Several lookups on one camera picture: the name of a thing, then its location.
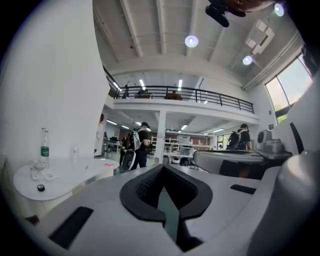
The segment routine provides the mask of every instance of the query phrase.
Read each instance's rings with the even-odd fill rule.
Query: backpack
[[[139,133],[138,133],[139,131],[133,130],[132,135],[130,135],[130,137],[129,137],[129,143],[130,143],[129,149],[130,150],[136,151],[136,150],[140,149],[142,142],[140,142],[140,137],[139,137]]]
[[[234,150],[238,148],[239,142],[241,141],[241,133],[233,131],[227,142],[227,149]]]

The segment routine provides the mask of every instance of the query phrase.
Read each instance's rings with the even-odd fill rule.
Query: ceiling light
[[[251,56],[245,56],[242,60],[244,65],[250,65],[252,63],[252,57]]]
[[[276,3],[274,5],[274,12],[279,17],[282,17],[285,14],[285,10],[284,10],[283,6],[280,3]]]
[[[118,86],[115,82],[113,82],[113,85],[114,85],[117,89],[120,89],[119,86]]]
[[[145,87],[144,81],[142,81],[142,79],[140,79],[139,81],[140,81],[140,84],[141,84],[141,86],[142,86],[142,89],[145,90],[146,87]]]
[[[195,35],[188,35],[185,40],[184,43],[186,46],[193,48],[196,47],[199,43],[198,38]]]
[[[115,122],[111,122],[109,120],[107,120],[108,123],[113,124],[113,125],[117,125]]]
[[[181,91],[181,87],[182,87],[182,80],[179,80],[179,84],[178,84],[178,91]]]
[[[223,131],[224,129],[219,129],[219,130],[214,130],[213,133],[217,133],[217,132],[220,132],[220,131]]]

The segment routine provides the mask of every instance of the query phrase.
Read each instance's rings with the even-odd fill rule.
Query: air conditioner
[[[273,30],[259,19],[247,36],[245,44],[253,49],[252,54],[262,54],[274,36]]]

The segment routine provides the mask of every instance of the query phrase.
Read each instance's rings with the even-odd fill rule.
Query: plastic bottle
[[[43,141],[40,148],[41,162],[45,163],[45,169],[49,169],[49,131],[46,128],[42,128]]]

